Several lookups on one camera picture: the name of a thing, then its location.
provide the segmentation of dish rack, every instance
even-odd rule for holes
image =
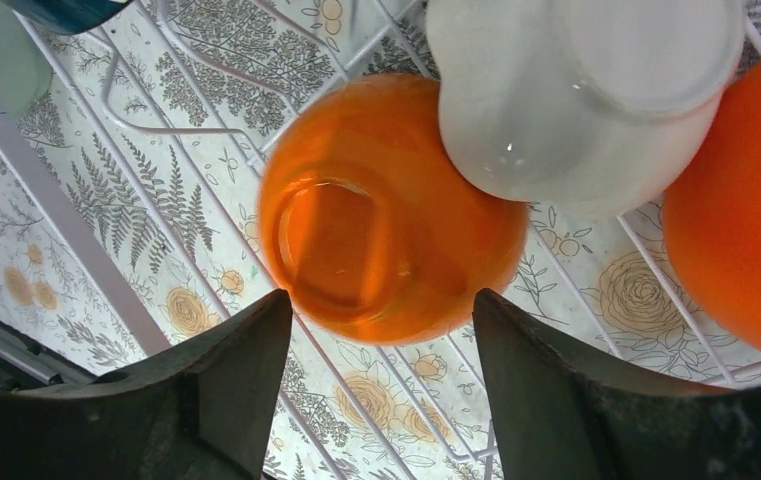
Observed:
[[[77,106],[81,109],[82,115],[91,124],[92,128],[94,128],[102,145],[104,145],[109,153],[116,159],[118,167],[123,172],[123,175],[132,186],[136,195],[140,197],[142,205],[147,209],[148,214],[164,233],[172,250],[180,257],[180,260],[191,273],[193,279],[203,286],[203,296],[214,307],[221,318],[228,318],[231,316],[228,306],[222,302],[216,289],[210,285],[209,281],[207,281],[205,272],[197,266],[192,254],[186,250],[183,238],[175,232],[168,220],[160,214],[159,205],[156,200],[151,198],[148,194],[148,189],[140,180],[135,167],[128,158],[129,155],[126,155],[119,148],[116,141],[113,140],[113,137],[107,130],[107,125],[109,125],[109,122],[114,123],[121,129],[126,130],[130,135],[160,137],[161,139],[164,139],[171,146],[173,151],[177,153],[179,161],[184,162],[185,165],[188,166],[189,171],[193,173],[194,179],[197,184],[200,185],[203,195],[216,205],[217,208],[213,213],[218,216],[225,225],[232,227],[231,231],[228,233],[234,235],[237,244],[242,245],[244,250],[250,253],[249,260],[253,262],[254,266],[258,268],[263,275],[267,275],[264,265],[260,262],[256,254],[253,253],[254,249],[249,244],[249,238],[245,235],[239,225],[233,221],[229,208],[225,207],[225,205],[219,200],[218,195],[213,191],[210,185],[210,179],[207,177],[208,173],[204,171],[204,169],[201,169],[200,165],[194,161],[190,149],[187,148],[189,143],[188,139],[199,139],[195,140],[196,142],[206,142],[208,139],[216,137],[226,139],[228,145],[231,146],[232,151],[234,152],[233,154],[237,155],[241,160],[239,162],[239,168],[248,169],[248,171],[252,172],[258,179],[265,164],[265,152],[268,152],[270,148],[276,144],[280,135],[291,122],[295,120],[300,112],[305,110],[326,92],[349,81],[354,78],[354,76],[359,75],[359,72],[355,73],[354,71],[355,66],[363,61],[364,58],[384,39],[389,37],[397,39],[418,72],[426,76],[435,76],[434,68],[418,54],[399,23],[402,18],[406,17],[414,9],[423,8],[425,2],[420,0],[409,0],[402,3],[397,11],[392,11],[392,9],[381,0],[366,1],[362,4],[361,8],[373,8],[375,13],[382,20],[382,27],[373,35],[365,38],[361,45],[358,45],[358,47],[354,48],[350,54],[346,55],[347,58],[341,58],[343,54],[340,52],[339,45],[337,45],[335,41],[331,41],[332,39],[329,37],[321,38],[321,36],[316,33],[318,32],[318,26],[315,26],[314,29],[302,26],[295,21],[294,18],[282,13],[277,7],[272,6],[271,2],[265,0],[247,0],[262,12],[265,12],[267,15],[276,19],[276,21],[285,26],[285,28],[300,35],[311,44],[316,45],[320,52],[329,59],[330,64],[332,65],[334,74],[324,80],[321,87],[307,98],[303,99],[300,104],[296,104],[292,101],[287,92],[284,92],[272,83],[254,78],[251,72],[231,68],[222,63],[220,59],[207,56],[190,46],[182,32],[177,30],[169,18],[169,14],[173,11],[172,9],[177,8],[174,1],[175,0],[152,0],[150,5],[145,5],[137,1],[126,9],[122,15],[138,15],[141,17],[145,28],[150,30],[150,35],[152,35],[151,38],[155,39],[158,43],[156,47],[161,51],[164,51],[174,62],[180,75],[184,81],[187,82],[188,87],[194,95],[199,98],[203,112],[215,122],[215,127],[178,128],[173,126],[167,115],[165,115],[164,110],[161,108],[159,101],[145,88],[143,82],[146,80],[137,75],[135,65],[131,64],[131,61],[128,60],[128,58],[125,58],[123,54],[124,47],[116,44],[106,26],[85,33],[80,36],[80,39],[102,49],[109,55],[110,61],[108,62],[106,70],[101,71],[100,74],[103,75],[104,78],[115,78],[120,72],[129,79],[132,89],[136,92],[138,98],[142,100],[143,105],[146,106],[150,112],[158,112],[157,115],[154,115],[158,122],[158,126],[142,126],[135,124],[127,120],[126,115],[116,111],[110,102],[114,85],[114,82],[112,81],[106,81],[103,83],[102,91],[99,92],[99,99],[96,100],[97,105],[93,106],[92,102],[90,102],[84,94],[81,85],[78,84],[75,78],[68,72],[68,68],[60,62],[59,58],[54,53],[52,39],[49,39],[43,33],[39,32],[25,19],[20,18],[20,20],[24,28],[36,42],[36,45],[38,45],[42,53],[50,62],[58,79],[68,88],[71,98],[76,101]],[[319,0],[315,0],[314,5],[316,13],[318,13],[320,4],[321,2]],[[233,33],[235,35],[242,34],[240,28],[237,28]],[[761,55],[761,36],[750,21],[747,24],[747,33],[750,44]],[[261,142],[259,139],[254,139],[252,135],[249,135],[244,130],[228,127],[227,122],[222,118],[215,104],[207,97],[206,92],[196,78],[197,76],[195,75],[195,72],[190,68],[191,62],[204,65],[233,78],[250,83],[262,91],[272,94],[285,104],[289,117],[284,119],[284,122],[279,128],[269,132],[266,138]],[[147,355],[153,355],[168,348],[170,342],[166,339],[166,335],[159,328],[157,323],[152,319],[152,316],[146,307],[139,300],[136,292],[131,288],[125,277],[116,267],[114,261],[95,237],[91,228],[83,221],[78,211],[71,204],[68,196],[57,185],[57,182],[45,168],[36,152],[21,138],[20,130],[17,128],[15,122],[5,115],[1,109],[0,156],[6,161],[7,165],[12,172],[15,173],[23,187],[32,196],[36,205],[45,214],[45,217],[52,223],[59,238],[64,241],[70,251],[73,252],[82,264],[88,277],[105,296],[106,301],[111,306],[112,310],[124,321],[144,352]],[[694,318],[693,312],[677,292],[676,286],[670,281],[670,277],[655,261],[654,254],[646,247],[640,234],[637,233],[624,217],[619,217],[617,222],[630,241],[635,245],[641,258],[647,262],[651,272],[653,272],[666,294],[669,295],[677,311],[683,316],[694,336],[700,344],[703,345],[706,354],[709,356],[709,360],[714,362],[718,368],[717,375],[710,376],[704,381],[711,384],[736,387],[738,379],[748,377],[754,372],[761,372],[761,361],[737,369],[730,369],[725,365],[720,359],[717,349],[713,346],[710,339],[708,339],[708,336],[702,332],[702,329]],[[588,297],[584,294],[582,289],[576,285],[571,275],[569,275],[563,261],[561,261],[558,258],[558,255],[548,246],[548,242],[543,238],[540,230],[531,227],[529,235],[532,241],[535,241],[540,246],[544,247],[542,250],[545,252],[548,262],[559,274],[561,281],[570,292],[573,300],[580,306],[581,312],[578,312],[577,316],[587,317],[586,319],[577,321],[590,321],[593,328],[597,331],[598,335],[600,335],[600,339],[606,347],[609,348],[610,353],[624,359],[625,356],[619,339],[608,332],[608,329],[602,322],[600,316],[595,313],[593,307],[590,305]],[[384,435],[381,426],[372,419],[369,412],[367,412],[357,400],[357,395],[346,383],[343,372],[341,372],[334,364],[330,358],[329,352],[322,346],[322,342],[319,341],[318,331],[311,326],[308,326],[304,320],[298,316],[295,317],[295,323],[298,326],[297,330],[302,332],[308,342],[314,347],[320,361],[330,370],[330,373],[337,382],[341,392],[347,397],[355,411],[361,416],[368,430],[376,435],[377,443],[385,451],[387,458],[398,467],[398,475],[400,475],[401,478],[416,478],[410,465],[401,457],[399,451]],[[444,341],[447,342],[450,349],[459,356],[462,364],[467,367],[467,372],[458,372],[457,375],[470,377],[472,381],[469,384],[469,388],[481,389],[485,392],[483,379],[481,375],[477,373],[477,359],[471,356],[471,352],[467,353],[465,351],[466,349],[460,345],[458,338],[448,335]],[[441,448],[444,450],[444,453],[448,458],[459,463],[482,462],[485,464],[484,477],[492,478],[496,471],[495,469],[498,468],[496,465],[493,465],[493,458],[497,454],[497,447],[495,446],[492,433],[488,432],[488,441],[484,447],[480,448],[479,446],[470,444],[460,432],[458,426],[446,414],[448,405],[443,404],[443,400],[436,398],[436,396],[430,393],[431,390],[429,386],[419,378],[413,365],[407,361],[404,352],[400,348],[378,347],[374,349],[373,354],[376,354],[388,369],[393,382],[397,383],[408,401],[415,407],[418,415],[441,444]],[[414,379],[414,382],[407,382],[407,378],[410,377]],[[419,391],[426,393],[419,395],[417,393]],[[333,456],[328,452],[325,443],[319,440],[313,429],[307,424],[292,399],[290,399],[286,393],[281,392],[279,400],[282,407],[291,415],[293,421],[308,439],[309,443],[317,449],[319,455],[326,464],[328,473],[337,479],[348,478],[344,469],[341,468],[342,466],[337,464]],[[436,415],[431,415],[432,412],[435,412],[438,415],[438,419],[436,418]],[[446,438],[448,435],[444,435],[440,432],[440,423],[443,423],[449,428],[449,435],[452,438],[451,441]]]

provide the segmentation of floral pattern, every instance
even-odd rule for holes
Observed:
[[[146,9],[152,8],[151,3],[143,1]],[[242,128],[246,138],[237,136],[233,142],[220,135],[185,135],[175,143],[164,136],[121,131],[108,122],[106,134],[92,129],[85,112],[89,106],[101,111],[98,92],[106,82],[113,87],[111,106],[133,123],[153,125],[153,116],[164,114],[173,127],[216,126],[212,112],[186,83],[178,65],[156,42],[151,43],[156,34],[136,8],[106,25],[130,66],[129,76],[119,70],[108,77],[111,57],[87,37],[47,37],[87,105],[55,79],[48,94],[19,120],[19,127],[154,320],[177,343],[222,321],[217,302],[235,313],[271,289],[252,261],[259,251],[259,230],[254,207],[257,179],[244,165],[255,153],[251,143],[262,148],[291,118],[290,106],[300,108],[322,85],[335,80],[336,65],[328,51],[347,62],[384,20],[375,15],[370,2],[267,2],[315,32],[323,42],[319,46],[247,0],[169,3],[174,5],[170,17],[176,30],[193,48],[283,93],[272,94],[181,55],[225,123]],[[384,1],[393,12],[409,3]],[[438,78],[423,32],[424,3],[403,15],[398,28],[418,63]],[[761,0],[751,2],[749,9],[761,22]],[[404,47],[400,36],[390,32],[361,61],[346,66],[355,75],[418,72],[418,63]],[[756,62],[749,52],[743,56],[743,70]],[[151,111],[136,80],[155,99],[158,111]],[[263,161],[267,153],[262,152]],[[201,170],[204,184],[187,159]],[[124,160],[179,244],[203,270],[204,282],[191,275],[180,252],[147,215],[136,186],[123,172]],[[224,205],[226,216],[219,213],[208,188]],[[706,318],[678,285],[662,243],[660,205],[651,202],[626,219],[722,361],[737,367],[761,360],[760,352]],[[547,204],[531,208],[536,234],[529,236],[505,294],[510,300],[549,325],[608,348],[593,319],[587,318],[591,311],[625,358],[646,368],[696,381],[719,374],[709,352],[618,224],[576,218]],[[228,220],[235,222],[247,249]],[[552,255],[581,290],[582,302],[552,263]],[[143,358],[123,319],[112,312],[2,158],[0,319],[95,373]],[[309,329],[328,358],[320,357],[295,327],[282,391],[347,478],[406,477],[350,403],[327,361],[342,374],[344,384],[416,478],[481,480],[487,468],[493,478],[504,478],[498,458],[456,461],[447,457],[444,446],[457,453],[465,450],[463,442],[475,451],[489,446],[488,399],[479,386],[471,325],[450,335],[453,344],[437,340],[399,350],[356,345],[312,325]],[[761,380],[759,375],[740,380]],[[277,407],[264,465],[269,474],[283,480],[332,477],[282,404]]]

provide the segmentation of white bowl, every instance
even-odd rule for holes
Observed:
[[[664,190],[712,123],[741,0],[433,0],[442,141],[481,190],[621,214]]]

